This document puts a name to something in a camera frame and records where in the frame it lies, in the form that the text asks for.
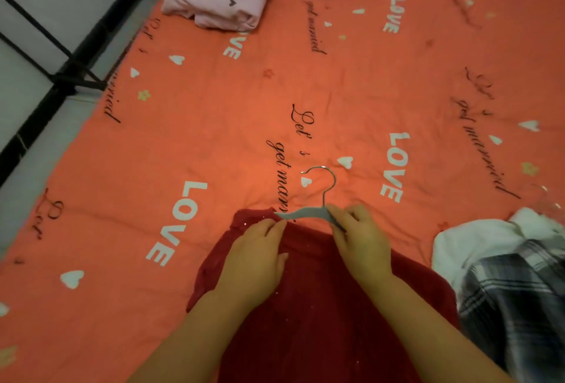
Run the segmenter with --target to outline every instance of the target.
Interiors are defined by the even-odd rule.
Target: gray floor
[[[106,76],[158,1],[139,2],[92,67],[95,75]],[[18,167],[0,187],[0,256],[17,236],[55,165],[90,117],[102,95],[99,91],[89,89],[80,89],[78,92],[67,97]]]

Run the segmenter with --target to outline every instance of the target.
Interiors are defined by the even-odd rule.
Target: metal bed frame
[[[11,138],[8,144],[0,152],[0,186],[5,182],[10,173],[18,165],[29,147],[37,139],[41,131],[51,120],[53,115],[63,104],[65,98],[75,94],[75,87],[87,87],[104,90],[109,78],[121,63],[123,57],[129,50],[129,45],[124,49],[117,62],[105,78],[100,79],[90,71],[90,66],[99,56],[100,51],[105,48],[116,31],[128,17],[131,9],[138,0],[116,0],[105,15],[96,23],[90,33],[84,38],[78,48],[72,52],[60,43],[39,21],[29,14],[16,0],[5,0],[18,14],[24,17],[32,26],[53,43],[65,56],[67,61],[54,74],[50,74],[30,55],[12,42],[7,36],[0,32],[0,39],[7,43],[21,57],[34,66],[53,84],[50,91],[41,100],[37,108],[29,115],[28,119],[20,126],[18,132]]]

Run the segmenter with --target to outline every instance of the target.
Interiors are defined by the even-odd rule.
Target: metal hanger hook
[[[326,166],[314,166],[314,167],[310,167],[307,171],[305,172],[300,172],[300,173],[308,173],[309,171],[311,171],[312,169],[326,169],[328,172],[330,172],[333,176],[333,185],[330,186],[327,190],[324,191],[324,193],[321,195],[321,205],[325,206],[325,194],[331,190],[333,187],[335,187],[335,184],[337,183],[337,178],[335,177],[335,175],[333,174],[333,172],[327,168]]]

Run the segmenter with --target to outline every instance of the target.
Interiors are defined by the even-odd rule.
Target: human arm
[[[216,288],[127,383],[208,383],[245,317],[278,286],[287,253],[279,255],[286,221],[265,219],[239,237],[225,259]]]
[[[332,227],[343,262],[394,330],[424,383],[514,382],[392,274],[390,244],[364,207],[327,208],[346,230]]]

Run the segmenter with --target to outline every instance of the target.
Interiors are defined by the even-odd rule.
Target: white cloth
[[[432,268],[458,293],[467,270],[479,259],[510,253],[527,239],[547,240],[556,233],[565,235],[565,228],[526,207],[508,222],[498,219],[467,222],[436,236]]]

